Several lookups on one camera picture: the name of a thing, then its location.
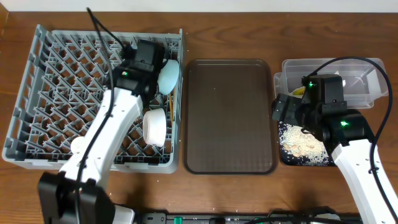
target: white background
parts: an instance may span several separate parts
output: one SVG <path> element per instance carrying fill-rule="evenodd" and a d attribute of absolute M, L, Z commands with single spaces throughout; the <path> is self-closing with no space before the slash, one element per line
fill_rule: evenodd
<path fill-rule="evenodd" d="M 398 0 L 0 0 L 8 11 L 398 12 Z"/>

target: brown tabletop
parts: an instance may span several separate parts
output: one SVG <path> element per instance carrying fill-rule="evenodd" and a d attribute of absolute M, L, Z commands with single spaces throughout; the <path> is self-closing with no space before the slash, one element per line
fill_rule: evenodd
<path fill-rule="evenodd" d="M 288 58 L 355 55 L 382 59 L 395 91 L 395 103 L 378 146 L 387 175 L 392 185 L 398 187 L 398 14 L 112 12 L 96 15 L 114 31 L 178 33 L 182 28 L 187 40 L 186 62 L 197 58 L 258 58 L 266 61 L 275 74 Z M 0 41 L 1 147 L 37 24 L 48 30 L 93 30 L 88 14 L 83 12 L 9 14 Z M 361 111 L 374 132 L 386 106 L 384 97 L 373 108 Z M 0 223 L 43 222 L 36 190 L 42 173 L 0 160 Z M 273 208 L 299 210 L 329 206 L 337 212 L 358 212 L 337 167 L 291 167 L 279 163 L 269 176 L 193 175 L 182 165 L 182 149 L 175 173 L 112 172 L 107 191 L 113 202 L 139 211 L 267 213 Z"/>

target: wooden surface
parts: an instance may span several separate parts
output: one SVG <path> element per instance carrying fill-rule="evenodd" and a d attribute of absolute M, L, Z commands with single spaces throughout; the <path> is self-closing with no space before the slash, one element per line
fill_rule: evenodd
<path fill-rule="evenodd" d="M 196 58 L 259 58 L 275 74 L 288 58 L 378 57 L 391 78 L 394 100 L 398 100 L 398 14 L 96 15 L 114 31 L 176 33 L 183 28 L 187 37 L 187 62 Z M 86 13 L 9 14 L 0 41 L 1 146 L 37 24 L 49 30 L 93 30 Z M 396 102 L 378 145 L 384 168 L 398 189 Z M 372 109 L 362 111 L 374 132 L 386 106 L 387 98 L 383 98 Z M 112 172 L 108 188 L 111 199 L 140 211 L 154 208 L 178 213 L 267 213 L 272 208 L 299 210 L 327 205 L 337 212 L 358 212 L 336 167 L 289 167 L 280 163 L 269 176 L 210 176 L 188 173 L 181 158 L 182 149 L 178 170 L 173 174 Z M 42 172 L 0 161 L 0 223 L 42 222 L 36 190 Z"/>

